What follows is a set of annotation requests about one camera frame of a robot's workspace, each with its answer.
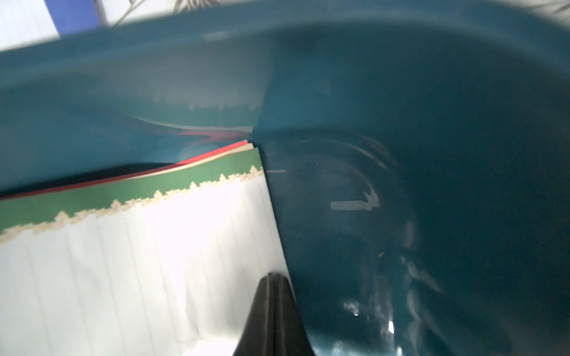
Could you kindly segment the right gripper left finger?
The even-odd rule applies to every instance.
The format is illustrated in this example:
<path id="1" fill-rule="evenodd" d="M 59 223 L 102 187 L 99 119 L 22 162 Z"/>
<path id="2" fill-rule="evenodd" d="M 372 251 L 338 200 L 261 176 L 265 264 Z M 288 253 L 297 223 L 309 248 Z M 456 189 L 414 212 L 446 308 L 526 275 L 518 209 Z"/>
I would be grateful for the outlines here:
<path id="1" fill-rule="evenodd" d="M 233 355 L 273 355 L 273 274 L 261 278 Z"/>

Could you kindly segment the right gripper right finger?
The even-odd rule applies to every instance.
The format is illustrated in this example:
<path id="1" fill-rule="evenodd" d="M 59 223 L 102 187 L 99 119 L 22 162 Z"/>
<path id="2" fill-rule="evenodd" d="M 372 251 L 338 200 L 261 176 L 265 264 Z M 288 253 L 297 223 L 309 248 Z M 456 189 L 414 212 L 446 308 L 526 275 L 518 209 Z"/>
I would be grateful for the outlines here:
<path id="1" fill-rule="evenodd" d="M 274 355 L 314 355 L 297 310 L 289 280 L 273 274 L 275 287 Z"/>

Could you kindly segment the teal plastic storage box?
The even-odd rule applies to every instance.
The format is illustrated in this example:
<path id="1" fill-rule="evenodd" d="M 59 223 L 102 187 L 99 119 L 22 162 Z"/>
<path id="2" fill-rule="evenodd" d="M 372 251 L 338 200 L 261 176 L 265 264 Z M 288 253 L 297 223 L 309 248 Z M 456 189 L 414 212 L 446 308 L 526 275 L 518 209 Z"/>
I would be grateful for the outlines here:
<path id="1" fill-rule="evenodd" d="M 1 194 L 260 148 L 317 350 L 569 353 L 569 30 L 253 1 L 1 54 Z"/>

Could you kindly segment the blue bordered stationery paper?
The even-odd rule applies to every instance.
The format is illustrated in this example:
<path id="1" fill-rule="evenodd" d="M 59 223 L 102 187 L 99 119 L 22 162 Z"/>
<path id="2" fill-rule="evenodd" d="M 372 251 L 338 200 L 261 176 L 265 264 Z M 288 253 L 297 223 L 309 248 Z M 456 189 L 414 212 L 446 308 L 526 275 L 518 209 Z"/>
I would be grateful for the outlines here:
<path id="1" fill-rule="evenodd" d="M 12 50 L 102 26 L 97 1 L 1 0 L 1 50 Z"/>

